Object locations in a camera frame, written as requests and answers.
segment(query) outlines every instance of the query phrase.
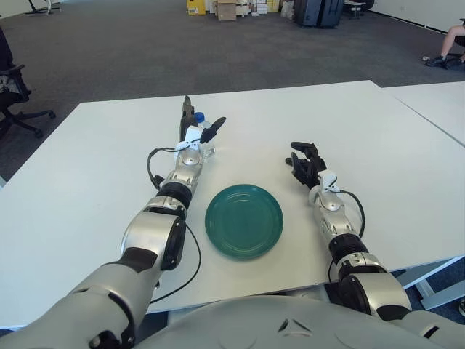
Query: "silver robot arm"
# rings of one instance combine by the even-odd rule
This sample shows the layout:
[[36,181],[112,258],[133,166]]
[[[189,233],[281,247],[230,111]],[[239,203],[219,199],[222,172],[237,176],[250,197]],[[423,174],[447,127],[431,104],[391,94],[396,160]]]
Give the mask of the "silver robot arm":
[[292,153],[286,163],[294,168],[294,177],[310,189],[309,202],[336,266],[342,304],[443,348],[465,348],[463,326],[427,311],[412,311],[400,283],[362,242],[364,223],[358,232],[347,218],[344,202],[339,198],[343,191],[336,186],[337,176],[326,168],[317,148],[299,142],[292,142],[291,147],[306,156],[299,159]]
[[[175,269],[182,256],[186,213],[203,166],[198,150],[203,134],[192,120],[186,122],[190,114],[193,107],[186,97],[180,132],[185,139],[177,147],[175,169],[130,222],[121,246],[122,257],[96,269],[41,318],[1,338],[0,348],[134,345],[136,329],[158,280],[164,271]],[[208,137],[212,138],[219,126],[207,129]]]

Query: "yellow box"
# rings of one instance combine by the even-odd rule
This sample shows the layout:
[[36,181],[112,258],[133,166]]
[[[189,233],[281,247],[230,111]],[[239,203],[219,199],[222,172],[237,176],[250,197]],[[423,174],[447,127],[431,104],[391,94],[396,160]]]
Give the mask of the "yellow box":
[[279,10],[279,0],[267,0],[268,12],[277,12]]
[[203,0],[186,0],[187,1],[187,13],[189,15],[204,15],[205,14],[205,2]]

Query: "clear plastic bottle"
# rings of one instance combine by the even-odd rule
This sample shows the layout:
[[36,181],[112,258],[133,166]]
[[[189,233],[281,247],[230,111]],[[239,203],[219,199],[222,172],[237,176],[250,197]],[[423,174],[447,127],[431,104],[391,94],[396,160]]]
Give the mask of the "clear plastic bottle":
[[[201,129],[208,129],[211,126],[211,124],[205,120],[205,115],[202,112],[198,111],[197,113],[194,113],[194,117],[195,120],[197,120],[197,127]],[[202,143],[199,145],[201,154],[204,159],[215,154],[215,147],[213,146],[212,142],[213,141],[210,140],[208,143]]]

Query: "black suitcase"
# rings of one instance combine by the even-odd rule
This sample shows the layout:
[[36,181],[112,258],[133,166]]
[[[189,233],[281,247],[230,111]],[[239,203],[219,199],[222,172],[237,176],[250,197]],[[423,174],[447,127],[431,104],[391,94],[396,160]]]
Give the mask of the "black suitcase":
[[323,0],[318,16],[319,27],[335,27],[341,19],[344,0]]
[[321,0],[294,0],[294,22],[315,27],[318,24]]

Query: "green plate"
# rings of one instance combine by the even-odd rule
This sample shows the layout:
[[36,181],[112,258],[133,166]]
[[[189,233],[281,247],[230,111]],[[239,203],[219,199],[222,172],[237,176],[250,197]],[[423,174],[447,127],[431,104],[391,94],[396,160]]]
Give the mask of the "green plate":
[[206,210],[210,241],[224,254],[250,260],[271,250],[283,230],[283,213],[266,190],[234,185],[219,192]]

